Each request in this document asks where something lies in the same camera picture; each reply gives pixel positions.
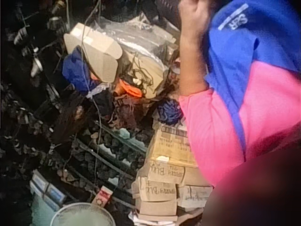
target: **clear plastic wrap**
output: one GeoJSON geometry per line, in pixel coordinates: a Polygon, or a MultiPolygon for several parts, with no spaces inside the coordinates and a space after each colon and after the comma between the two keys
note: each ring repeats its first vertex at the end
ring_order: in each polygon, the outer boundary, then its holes
{"type": "Polygon", "coordinates": [[[166,56],[166,40],[155,35],[148,24],[116,23],[100,17],[95,21],[94,29],[113,38],[119,44],[151,57],[163,66],[166,56]]]}

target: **hand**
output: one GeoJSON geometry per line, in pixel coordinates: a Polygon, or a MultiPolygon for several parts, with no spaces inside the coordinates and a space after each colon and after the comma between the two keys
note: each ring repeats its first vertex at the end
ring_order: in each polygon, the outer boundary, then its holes
{"type": "Polygon", "coordinates": [[[210,0],[181,0],[179,11],[182,21],[181,36],[189,41],[198,41],[208,29],[210,0]]]}

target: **stack of cardboard boxes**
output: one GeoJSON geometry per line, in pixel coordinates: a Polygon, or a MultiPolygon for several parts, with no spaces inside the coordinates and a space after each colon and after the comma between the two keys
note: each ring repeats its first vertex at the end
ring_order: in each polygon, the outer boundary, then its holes
{"type": "Polygon", "coordinates": [[[132,184],[138,218],[177,221],[179,209],[203,208],[211,191],[190,151],[185,129],[160,124],[132,184]]]}

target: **pink shirt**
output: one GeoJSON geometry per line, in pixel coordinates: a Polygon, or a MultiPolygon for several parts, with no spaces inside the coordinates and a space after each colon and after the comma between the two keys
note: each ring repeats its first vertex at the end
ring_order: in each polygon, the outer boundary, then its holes
{"type": "MultiPolygon", "coordinates": [[[[239,115],[246,137],[246,158],[272,148],[301,121],[301,83],[287,70],[255,61],[239,115]]],[[[180,97],[188,138],[198,166],[216,185],[244,162],[231,117],[212,89],[180,97]]]]}

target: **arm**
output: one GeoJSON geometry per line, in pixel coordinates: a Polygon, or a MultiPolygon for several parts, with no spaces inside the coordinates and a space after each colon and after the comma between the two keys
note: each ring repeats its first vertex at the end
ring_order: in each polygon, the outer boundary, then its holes
{"type": "Polygon", "coordinates": [[[182,20],[180,40],[180,91],[183,96],[205,91],[206,64],[201,52],[202,37],[209,23],[208,0],[182,0],[179,9],[182,20]]]}

